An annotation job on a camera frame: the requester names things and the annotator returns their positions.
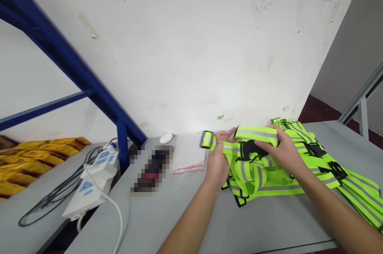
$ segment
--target reflective safety vest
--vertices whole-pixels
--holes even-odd
[[[372,180],[345,169],[332,158],[299,121],[275,118],[294,142],[308,168],[330,189],[336,188],[373,227],[383,233],[383,200],[380,188]],[[222,152],[230,164],[230,173],[222,189],[228,187],[239,207],[259,196],[303,194],[298,182],[280,167],[274,157],[254,144],[262,141],[278,146],[277,130],[269,127],[239,126],[234,143],[223,142]],[[213,151],[216,138],[205,131],[200,147]]]

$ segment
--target black cable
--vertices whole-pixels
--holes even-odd
[[[80,186],[80,184],[81,184],[80,175],[84,170],[84,168],[83,168],[84,164],[85,163],[86,164],[92,164],[95,161],[95,159],[97,158],[97,156],[99,155],[99,153],[101,152],[101,150],[102,150],[102,146],[98,146],[98,147],[95,147],[92,150],[90,150],[87,153],[85,160],[81,164],[81,166],[79,168],[77,168],[76,171],[71,176],[69,176],[62,183],[60,183],[55,189],[53,189],[48,195],[46,195],[44,198],[42,198],[26,214],[24,214],[22,216],[22,218],[20,218],[18,225],[20,227],[26,227],[26,226],[32,225],[32,224],[36,223],[37,221],[41,220],[42,218],[44,218],[45,216],[47,216],[53,210],[55,210],[68,196],[70,196]],[[50,209],[48,212],[46,212],[44,215],[42,215],[41,217],[37,218],[36,220],[34,220],[30,223],[24,223],[23,222],[24,219],[27,218],[32,213],[43,210],[44,208],[46,208],[48,206],[52,206],[53,204],[55,204],[54,207],[52,209]]]

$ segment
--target white power strip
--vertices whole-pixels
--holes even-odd
[[[83,181],[62,215],[72,221],[105,202],[105,196],[96,189],[94,182],[104,194],[108,195],[113,177],[119,167],[118,151],[113,146],[108,145],[105,150],[98,154],[92,165],[85,165],[85,167],[88,174],[85,171],[81,174],[80,177]]]

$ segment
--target forearm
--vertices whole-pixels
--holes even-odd
[[[311,171],[305,171],[296,179],[347,253],[379,253],[383,249],[383,236]]]
[[[198,253],[219,192],[205,180],[157,253]]]

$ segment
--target blue metal shelf frame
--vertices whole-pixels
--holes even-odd
[[[0,19],[23,31],[72,81],[81,92],[0,120],[0,131],[49,111],[88,97],[117,126],[120,168],[129,167],[129,137],[143,145],[147,140],[125,110],[85,65],[33,0],[0,0]]]

